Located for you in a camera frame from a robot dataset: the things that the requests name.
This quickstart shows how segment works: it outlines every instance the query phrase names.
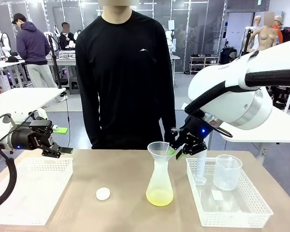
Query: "orange garment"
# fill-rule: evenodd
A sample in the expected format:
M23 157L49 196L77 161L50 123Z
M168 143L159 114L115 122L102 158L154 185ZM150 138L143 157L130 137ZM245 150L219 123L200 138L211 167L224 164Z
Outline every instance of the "orange garment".
M273 28L276 29L276 34L278 36L279 44L282 44L283 37L282 37L282 33L281 33L280 28L276 24L273 26Z

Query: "shoe rack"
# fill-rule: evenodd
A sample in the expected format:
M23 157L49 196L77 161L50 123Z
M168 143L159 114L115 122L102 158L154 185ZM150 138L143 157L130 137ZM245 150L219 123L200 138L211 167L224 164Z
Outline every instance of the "shoe rack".
M204 57L190 57L189 71L190 71L190 74L196 74L200 70L197 70L197 71L196 70L192 70L193 68L195 68L195 69L197 69L197 68L203 69L206 66L218 65L218 64L219 64L219 57L215 57L215 56L210 56L210 57L205 57L205 56Z

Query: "beige tabletop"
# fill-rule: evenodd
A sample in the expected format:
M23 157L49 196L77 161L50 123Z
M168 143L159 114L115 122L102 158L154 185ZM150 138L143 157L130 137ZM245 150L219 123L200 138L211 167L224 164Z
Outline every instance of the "beige tabletop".
M40 156L41 151L22 153ZM290 232L290 198L256 159L245 151L209 151L237 156L243 169L274 212L262 230L202 227L190 189L186 161L169 162L173 202L151 205L145 196L154 162L147 151L75 150L73 175L46 226L4 226L0 232ZM0 174L0 181L7 170ZM111 197L100 202L96 190L108 187Z

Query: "ceiling light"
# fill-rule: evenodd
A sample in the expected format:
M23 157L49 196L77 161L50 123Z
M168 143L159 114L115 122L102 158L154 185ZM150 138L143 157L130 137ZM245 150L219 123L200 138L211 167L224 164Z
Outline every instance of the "ceiling light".
M189 4L189 3L208 3L207 1L192 1L192 2L188 2L185 1L184 4Z

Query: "black long-sleeve shirt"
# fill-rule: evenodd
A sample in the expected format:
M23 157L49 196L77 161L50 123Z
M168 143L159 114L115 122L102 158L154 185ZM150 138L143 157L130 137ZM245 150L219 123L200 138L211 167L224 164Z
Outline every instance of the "black long-sleeve shirt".
M74 34L72 32L69 32L68 34L68 38L73 41L74 43L76 42L76 40L74 39ZM61 50L66 50L66 46L69 45L70 40L67 41L67 37L62 33L60 33L60 37L59 37L59 45Z
M175 127L171 61L162 25L132 11L123 24L98 17L76 41L76 68L87 134L93 148L105 137L150 136Z

